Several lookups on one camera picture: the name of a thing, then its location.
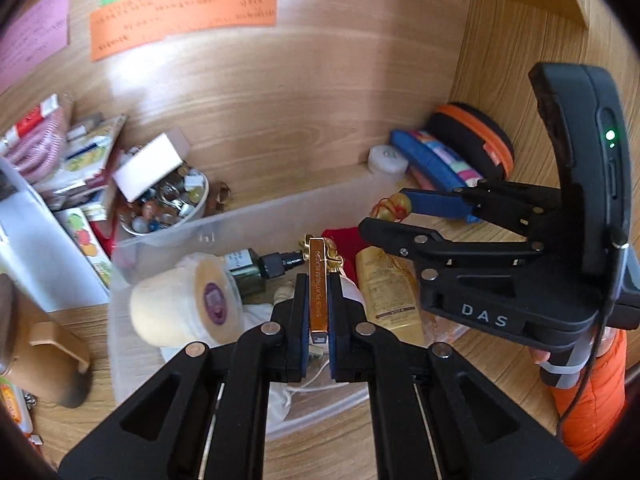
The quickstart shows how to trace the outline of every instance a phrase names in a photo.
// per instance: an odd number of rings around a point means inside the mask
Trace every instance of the white box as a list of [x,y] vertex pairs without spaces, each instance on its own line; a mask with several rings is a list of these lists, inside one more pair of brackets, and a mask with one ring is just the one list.
[[18,190],[0,202],[0,262],[43,310],[109,301],[107,288],[42,198],[0,158]]
[[158,135],[125,162],[113,179],[129,202],[139,198],[147,189],[178,168],[190,150],[180,128],[172,128]]

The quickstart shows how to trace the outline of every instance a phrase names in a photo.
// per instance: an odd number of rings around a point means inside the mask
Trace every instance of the screw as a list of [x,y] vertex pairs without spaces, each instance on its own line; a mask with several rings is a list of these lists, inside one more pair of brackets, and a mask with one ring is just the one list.
[[446,359],[453,354],[453,348],[446,343],[434,343],[431,345],[431,352],[440,359]]
[[438,277],[438,271],[436,269],[424,269],[420,273],[420,277],[425,282],[432,282],[433,280],[435,280]]
[[264,335],[276,335],[280,331],[280,324],[275,321],[267,321],[260,327]]
[[368,321],[356,325],[356,332],[360,335],[371,335],[376,331],[376,326]]
[[205,350],[206,347],[203,345],[203,343],[199,342],[189,343],[187,345],[187,348],[184,349],[189,357],[200,357],[202,354],[204,354]]

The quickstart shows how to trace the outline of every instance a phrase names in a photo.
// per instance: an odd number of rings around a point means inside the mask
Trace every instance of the black handheld device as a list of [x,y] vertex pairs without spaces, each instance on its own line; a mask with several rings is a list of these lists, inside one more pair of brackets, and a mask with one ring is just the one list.
[[628,248],[630,162],[616,86],[606,70],[538,63],[529,78],[552,141],[560,189],[481,180],[451,193],[402,190],[412,211],[443,201],[526,238],[451,242],[437,231],[367,218],[362,237],[414,261],[422,307],[547,350],[542,378],[571,387],[590,355],[592,327],[640,325],[640,267]]

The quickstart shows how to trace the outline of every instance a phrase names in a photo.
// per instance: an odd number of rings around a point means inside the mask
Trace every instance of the red cloth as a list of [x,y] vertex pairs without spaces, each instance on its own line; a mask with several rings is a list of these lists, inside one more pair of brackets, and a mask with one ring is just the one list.
[[[113,215],[111,220],[105,220],[103,222],[89,222],[91,231],[94,232],[95,237],[100,244],[100,247],[104,250],[107,257],[111,259],[111,253],[116,247],[116,225],[118,222],[118,216]],[[110,232],[103,232],[104,226],[108,225]]]
[[358,285],[356,276],[356,254],[370,246],[360,237],[357,227],[347,229],[327,229],[322,233],[322,237],[331,238],[338,254],[344,258],[344,273],[353,283]]

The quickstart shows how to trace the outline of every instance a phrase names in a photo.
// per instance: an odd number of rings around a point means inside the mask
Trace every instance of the orange jacket sleeve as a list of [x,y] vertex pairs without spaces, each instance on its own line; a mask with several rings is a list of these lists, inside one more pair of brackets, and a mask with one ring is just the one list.
[[[600,447],[625,407],[625,363],[626,332],[619,330],[610,350],[596,360],[580,402],[562,427],[564,444],[582,461]],[[573,400],[578,384],[569,390],[549,388],[559,413]]]

